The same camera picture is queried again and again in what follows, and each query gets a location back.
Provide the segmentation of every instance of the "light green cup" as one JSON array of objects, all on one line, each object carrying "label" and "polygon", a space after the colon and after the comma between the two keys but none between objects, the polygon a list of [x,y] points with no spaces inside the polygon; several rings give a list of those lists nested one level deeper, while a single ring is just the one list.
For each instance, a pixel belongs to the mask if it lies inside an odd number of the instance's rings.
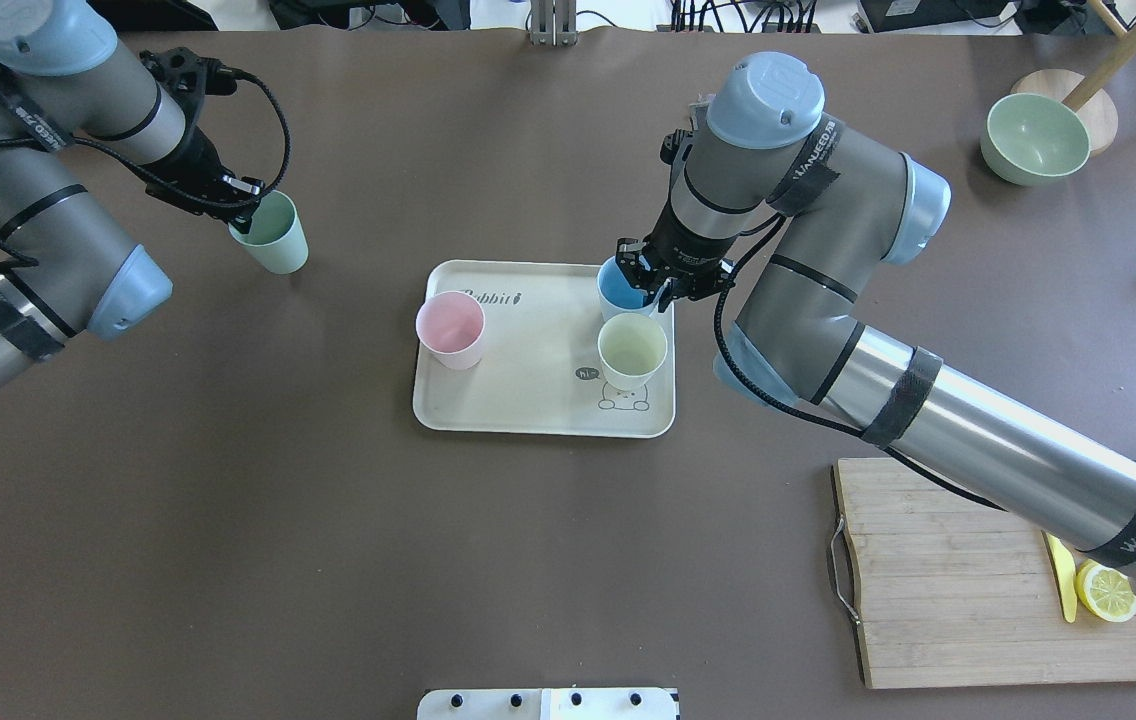
[{"label": "light green cup", "polygon": [[252,217],[248,234],[229,228],[229,235],[262,268],[276,275],[296,273],[309,258],[302,220],[296,217],[296,206],[290,196],[277,190],[264,196]]},{"label": "light green cup", "polygon": [[1017,92],[1002,97],[985,117],[982,158],[1014,184],[1035,186],[1070,176],[1084,167],[1089,150],[1079,115],[1052,97]]}]

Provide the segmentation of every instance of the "metal handle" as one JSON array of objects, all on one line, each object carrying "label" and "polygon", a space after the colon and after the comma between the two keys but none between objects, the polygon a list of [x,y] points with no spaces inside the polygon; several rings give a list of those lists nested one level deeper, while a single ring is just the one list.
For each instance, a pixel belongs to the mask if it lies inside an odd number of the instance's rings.
[{"label": "metal handle", "polygon": [[[861,625],[861,616],[857,613],[857,610],[852,608],[852,603],[847,602],[846,597],[843,597],[843,591],[840,588],[840,566],[838,561],[834,559],[834,541],[837,541],[840,536],[843,536],[844,530],[847,529],[847,520],[843,518],[843,513],[838,516],[836,522],[834,524],[834,534],[830,536],[830,546],[828,558],[830,560],[830,583],[834,585],[834,596],[840,598],[843,603],[843,609],[847,610],[847,619],[852,620],[852,625]],[[844,543],[847,543],[847,536],[844,536]]]}]

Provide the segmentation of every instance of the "white label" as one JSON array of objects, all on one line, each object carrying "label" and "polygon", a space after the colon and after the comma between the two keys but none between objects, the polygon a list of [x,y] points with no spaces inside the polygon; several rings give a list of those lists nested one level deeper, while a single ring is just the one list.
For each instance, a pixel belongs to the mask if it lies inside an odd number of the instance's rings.
[{"label": "white label", "polygon": [[888,5],[888,11],[884,14],[885,18],[891,18],[893,15],[909,15],[919,9],[920,0],[893,0],[892,5]]}]

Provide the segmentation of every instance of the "wooden cutting board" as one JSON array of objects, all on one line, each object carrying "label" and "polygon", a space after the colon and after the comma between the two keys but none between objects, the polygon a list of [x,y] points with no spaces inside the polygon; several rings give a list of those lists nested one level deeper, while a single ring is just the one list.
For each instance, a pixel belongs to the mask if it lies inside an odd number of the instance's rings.
[{"label": "wooden cutting board", "polygon": [[866,687],[1136,680],[1136,616],[1067,623],[1039,529],[886,457],[834,475]]}]

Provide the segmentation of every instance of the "pink cup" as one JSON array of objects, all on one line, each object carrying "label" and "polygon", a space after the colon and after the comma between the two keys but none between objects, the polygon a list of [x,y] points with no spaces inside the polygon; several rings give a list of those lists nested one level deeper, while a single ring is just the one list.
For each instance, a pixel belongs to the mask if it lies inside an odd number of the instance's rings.
[{"label": "pink cup", "polygon": [[440,292],[417,311],[417,340],[445,368],[471,368],[484,355],[484,307],[467,293]]}]

